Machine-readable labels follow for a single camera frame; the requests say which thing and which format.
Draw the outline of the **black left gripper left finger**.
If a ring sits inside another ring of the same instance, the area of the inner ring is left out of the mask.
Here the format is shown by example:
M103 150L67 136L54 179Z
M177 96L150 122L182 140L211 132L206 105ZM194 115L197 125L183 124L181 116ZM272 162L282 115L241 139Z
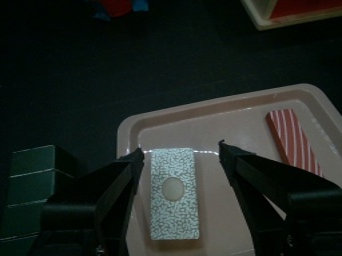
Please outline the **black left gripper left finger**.
M47 200L27 256L130 256L126 241L145 166L135 150Z

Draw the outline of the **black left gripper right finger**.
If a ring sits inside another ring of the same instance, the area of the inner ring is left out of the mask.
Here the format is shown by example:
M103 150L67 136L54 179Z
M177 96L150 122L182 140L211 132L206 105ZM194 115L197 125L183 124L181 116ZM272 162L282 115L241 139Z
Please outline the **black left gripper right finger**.
M342 256L342 187L226 143L219 161L256 256Z

